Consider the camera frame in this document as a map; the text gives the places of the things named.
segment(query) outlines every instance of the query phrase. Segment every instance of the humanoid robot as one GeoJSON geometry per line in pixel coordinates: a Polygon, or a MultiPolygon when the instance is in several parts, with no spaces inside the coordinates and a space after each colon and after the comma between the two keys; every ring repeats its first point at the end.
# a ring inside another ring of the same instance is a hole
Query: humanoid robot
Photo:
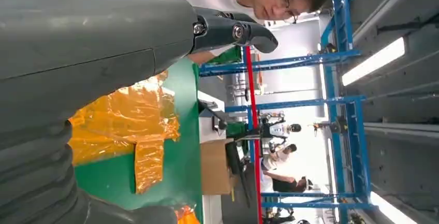
{"type": "Polygon", "coordinates": [[[182,57],[228,44],[277,47],[242,14],[185,0],[0,0],[0,223],[177,223],[77,187],[68,119],[182,57]]]}

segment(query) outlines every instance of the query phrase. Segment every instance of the white wall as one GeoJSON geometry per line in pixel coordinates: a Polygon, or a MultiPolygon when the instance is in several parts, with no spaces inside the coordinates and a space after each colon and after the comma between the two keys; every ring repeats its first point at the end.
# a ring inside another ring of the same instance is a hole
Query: white wall
{"type": "MultiPolygon", "coordinates": [[[[320,40],[318,21],[284,26],[273,30],[273,34],[278,39],[279,46],[270,54],[261,54],[262,61],[314,53],[320,40]]],[[[321,96],[318,67],[263,71],[262,81],[263,84],[267,85],[265,90],[269,92],[315,90],[256,96],[257,103],[300,101],[316,99],[321,96]]],[[[315,116],[318,116],[318,109],[319,107],[300,107],[285,109],[284,112],[289,121],[298,122],[300,120],[309,123],[315,116]]]]}

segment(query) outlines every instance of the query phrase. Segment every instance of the screw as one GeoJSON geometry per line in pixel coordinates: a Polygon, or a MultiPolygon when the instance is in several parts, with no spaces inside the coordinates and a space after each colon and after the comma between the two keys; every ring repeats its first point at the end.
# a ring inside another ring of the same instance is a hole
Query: screw
{"type": "Polygon", "coordinates": [[[199,35],[204,32],[204,26],[203,24],[195,24],[194,25],[194,34],[199,35]]]}
{"type": "Polygon", "coordinates": [[[235,25],[233,27],[233,37],[235,39],[240,39],[243,33],[244,33],[244,29],[241,26],[235,25]]]}

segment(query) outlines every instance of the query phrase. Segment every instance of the workstation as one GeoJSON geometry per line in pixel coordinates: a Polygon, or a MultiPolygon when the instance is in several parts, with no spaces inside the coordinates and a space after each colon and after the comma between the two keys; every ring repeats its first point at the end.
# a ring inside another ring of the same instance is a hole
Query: workstation
{"type": "Polygon", "coordinates": [[[0,223],[439,221],[436,0],[0,6],[0,223]]]}

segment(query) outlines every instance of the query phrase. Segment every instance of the green workbench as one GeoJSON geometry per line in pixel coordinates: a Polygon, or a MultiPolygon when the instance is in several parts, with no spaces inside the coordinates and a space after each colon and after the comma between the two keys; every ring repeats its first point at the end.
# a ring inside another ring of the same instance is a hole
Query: green workbench
{"type": "Polygon", "coordinates": [[[196,204],[202,222],[197,69],[191,61],[182,59],[169,68],[165,81],[165,87],[175,92],[181,137],[179,142],[165,141],[163,181],[136,195],[134,155],[130,154],[76,167],[82,189],[129,210],[154,204],[196,204]]]}

